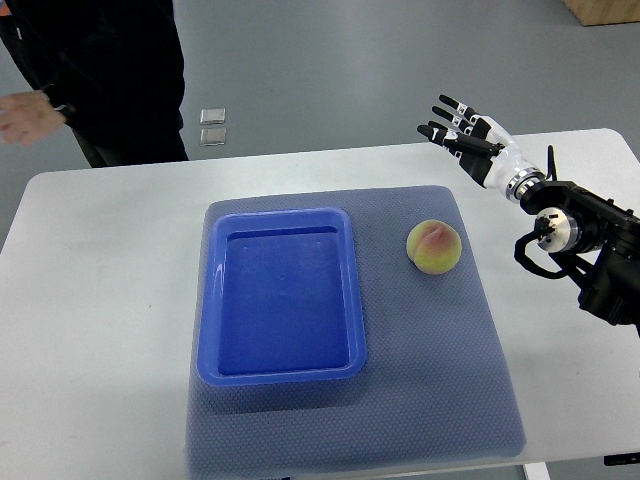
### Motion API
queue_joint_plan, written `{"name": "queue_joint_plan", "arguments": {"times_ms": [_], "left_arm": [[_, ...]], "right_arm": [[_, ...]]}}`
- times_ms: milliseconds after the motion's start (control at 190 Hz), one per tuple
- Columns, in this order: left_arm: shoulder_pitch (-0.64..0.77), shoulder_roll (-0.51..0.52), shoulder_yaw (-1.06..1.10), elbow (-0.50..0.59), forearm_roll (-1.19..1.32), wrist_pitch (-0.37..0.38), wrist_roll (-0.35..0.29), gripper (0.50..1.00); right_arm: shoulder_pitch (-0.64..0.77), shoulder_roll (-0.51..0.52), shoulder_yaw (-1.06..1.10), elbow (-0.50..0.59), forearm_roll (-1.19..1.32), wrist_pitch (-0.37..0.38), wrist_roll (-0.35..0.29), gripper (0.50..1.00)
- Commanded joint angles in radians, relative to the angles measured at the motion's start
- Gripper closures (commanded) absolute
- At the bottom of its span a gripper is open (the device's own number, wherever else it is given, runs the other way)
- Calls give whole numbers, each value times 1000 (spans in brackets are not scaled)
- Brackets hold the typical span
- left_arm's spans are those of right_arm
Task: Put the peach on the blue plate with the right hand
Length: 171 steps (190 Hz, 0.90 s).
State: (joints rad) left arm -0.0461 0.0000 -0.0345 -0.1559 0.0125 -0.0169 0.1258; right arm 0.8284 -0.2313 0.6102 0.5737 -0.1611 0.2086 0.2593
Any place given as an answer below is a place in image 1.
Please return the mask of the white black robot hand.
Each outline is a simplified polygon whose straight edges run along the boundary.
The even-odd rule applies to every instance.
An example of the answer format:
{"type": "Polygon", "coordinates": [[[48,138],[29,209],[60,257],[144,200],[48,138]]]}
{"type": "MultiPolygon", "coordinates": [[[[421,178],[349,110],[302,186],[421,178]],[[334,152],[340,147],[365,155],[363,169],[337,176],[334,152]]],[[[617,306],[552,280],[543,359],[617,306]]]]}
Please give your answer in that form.
{"type": "Polygon", "coordinates": [[[528,186],[544,179],[526,160],[518,142],[493,118],[441,95],[432,112],[440,119],[417,127],[430,143],[445,149],[478,185],[493,189],[514,203],[528,186]]]}

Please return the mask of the person's bare hand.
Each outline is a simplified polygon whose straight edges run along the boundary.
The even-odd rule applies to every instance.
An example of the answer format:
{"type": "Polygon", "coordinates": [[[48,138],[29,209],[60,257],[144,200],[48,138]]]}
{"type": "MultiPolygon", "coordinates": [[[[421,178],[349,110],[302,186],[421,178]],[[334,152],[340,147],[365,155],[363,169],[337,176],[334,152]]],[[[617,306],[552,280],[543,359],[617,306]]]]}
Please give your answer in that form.
{"type": "Polygon", "coordinates": [[[56,132],[66,118],[40,91],[14,93],[1,98],[1,140],[30,146],[56,132]]]}

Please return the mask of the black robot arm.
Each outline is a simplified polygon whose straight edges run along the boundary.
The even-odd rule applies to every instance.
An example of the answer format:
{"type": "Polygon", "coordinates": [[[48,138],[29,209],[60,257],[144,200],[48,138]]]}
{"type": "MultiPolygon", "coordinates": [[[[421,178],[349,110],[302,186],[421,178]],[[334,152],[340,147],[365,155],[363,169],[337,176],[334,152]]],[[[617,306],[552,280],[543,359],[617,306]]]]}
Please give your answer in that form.
{"type": "Polygon", "coordinates": [[[535,217],[533,230],[515,243],[514,259],[547,279],[570,278],[579,308],[617,325],[639,325],[639,218],[557,179],[554,149],[545,175],[518,186],[521,208],[535,217]]]}

